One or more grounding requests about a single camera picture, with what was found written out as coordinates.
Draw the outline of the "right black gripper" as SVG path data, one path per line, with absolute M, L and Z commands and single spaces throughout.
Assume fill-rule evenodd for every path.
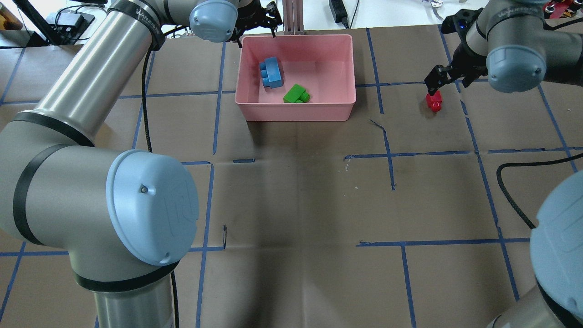
M 475 80 L 488 74 L 486 57 L 469 50 L 464 44 L 456 48 L 452 62 L 447 65 L 436 65 L 424 79 L 427 93 L 435 95 L 437 91 L 457 79 L 464 87 L 469 87 Z

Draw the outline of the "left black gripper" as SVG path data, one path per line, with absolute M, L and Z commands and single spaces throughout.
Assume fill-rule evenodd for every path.
M 263 7 L 259 0 L 250 0 L 238 9 L 235 23 L 235 43 L 241 46 L 241 37 L 244 33 L 258 27 L 268 28 L 271 35 L 275 37 L 276 30 L 281 25 L 283 25 L 283 18 L 277 2 L 271 1 Z

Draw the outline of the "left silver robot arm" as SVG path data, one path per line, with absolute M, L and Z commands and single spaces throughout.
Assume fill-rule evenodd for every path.
M 102 123 L 138 64 L 166 41 L 163 25 L 223 43 L 281 24 L 275 2 L 117 0 L 41 102 L 2 129 L 2 230 L 66 250 L 102 328 L 179 326 L 174 270 L 198 219 L 183 164 L 95 147 Z

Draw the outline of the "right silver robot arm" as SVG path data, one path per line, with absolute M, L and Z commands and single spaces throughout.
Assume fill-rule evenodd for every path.
M 490 328 L 580 328 L 582 326 L 582 169 L 552 189 L 537 212 L 528 216 L 504 183 L 511 169 L 572 165 L 571 155 L 543 84 L 582 87 L 582 29 L 579 17 L 552 26 L 543 14 L 546 0 L 491 0 L 484 8 L 461 9 L 444 19 L 443 35 L 456 33 L 460 44 L 448 65 L 437 65 L 425 78 L 429 95 L 460 81 L 464 87 L 486 77 L 484 96 L 463 102 L 474 118 L 491 123 L 489 131 L 509 137 L 514 128 L 533 137 L 554 136 L 565 158 L 510 162 L 484 175 L 487 195 L 498 185 L 516 217 L 526 226 L 535 285 L 490 323 Z

